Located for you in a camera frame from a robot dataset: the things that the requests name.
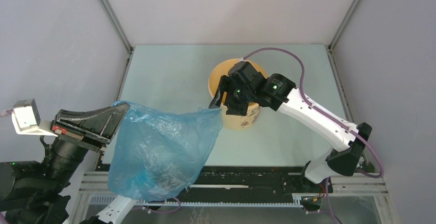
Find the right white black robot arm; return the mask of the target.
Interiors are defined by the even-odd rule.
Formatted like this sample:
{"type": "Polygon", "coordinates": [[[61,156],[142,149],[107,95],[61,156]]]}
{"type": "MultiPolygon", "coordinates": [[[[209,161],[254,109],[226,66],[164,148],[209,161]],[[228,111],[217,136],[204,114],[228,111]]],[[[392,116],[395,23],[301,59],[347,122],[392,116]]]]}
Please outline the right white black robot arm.
{"type": "Polygon", "coordinates": [[[333,174],[350,177],[358,171],[372,127],[341,119],[310,100],[285,76],[266,77],[259,65],[231,59],[213,69],[208,89],[212,96],[209,108],[221,108],[224,124],[231,129],[252,125],[266,107],[298,120],[329,142],[330,152],[305,165],[299,178],[305,192],[314,191],[333,174]]]}

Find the blue plastic trash bag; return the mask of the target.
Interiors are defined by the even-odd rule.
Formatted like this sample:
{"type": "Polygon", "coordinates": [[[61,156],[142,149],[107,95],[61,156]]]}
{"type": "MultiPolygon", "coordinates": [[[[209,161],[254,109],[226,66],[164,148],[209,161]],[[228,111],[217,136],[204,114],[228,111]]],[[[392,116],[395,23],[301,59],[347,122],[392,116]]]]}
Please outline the blue plastic trash bag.
{"type": "Polygon", "coordinates": [[[222,127],[218,108],[173,114],[130,103],[117,131],[108,189],[136,200],[176,197],[197,180],[222,127]]]}

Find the yellow cartoon trash bin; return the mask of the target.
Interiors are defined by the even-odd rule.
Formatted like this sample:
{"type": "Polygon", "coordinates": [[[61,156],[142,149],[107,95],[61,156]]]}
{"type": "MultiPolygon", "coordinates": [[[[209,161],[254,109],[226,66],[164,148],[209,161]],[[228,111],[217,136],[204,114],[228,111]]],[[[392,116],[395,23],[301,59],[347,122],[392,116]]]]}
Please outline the yellow cartoon trash bin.
{"type": "MultiPolygon", "coordinates": [[[[219,81],[221,76],[228,75],[228,71],[239,61],[239,59],[228,59],[225,60],[214,67],[212,72],[209,75],[208,80],[208,90],[211,97],[214,97],[217,87],[219,85],[219,81]]],[[[247,109],[246,116],[232,116],[227,115],[227,106],[224,105],[224,101],[226,98],[226,93],[224,93],[222,104],[221,104],[221,115],[223,120],[223,126],[227,129],[232,130],[243,130],[247,129],[254,124],[256,119],[258,118],[261,107],[257,103],[250,103],[247,109]]]]}

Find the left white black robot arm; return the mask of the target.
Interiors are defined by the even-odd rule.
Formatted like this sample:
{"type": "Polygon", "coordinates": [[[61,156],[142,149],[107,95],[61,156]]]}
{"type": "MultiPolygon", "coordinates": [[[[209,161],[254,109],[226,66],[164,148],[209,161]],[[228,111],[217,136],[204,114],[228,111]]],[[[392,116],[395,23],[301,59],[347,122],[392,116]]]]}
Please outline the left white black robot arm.
{"type": "Polygon", "coordinates": [[[97,110],[60,110],[41,119],[34,99],[17,101],[10,111],[19,135],[36,135],[42,161],[1,163],[1,223],[69,223],[69,196],[61,192],[89,151],[110,144],[130,106],[119,103],[97,110]]]}

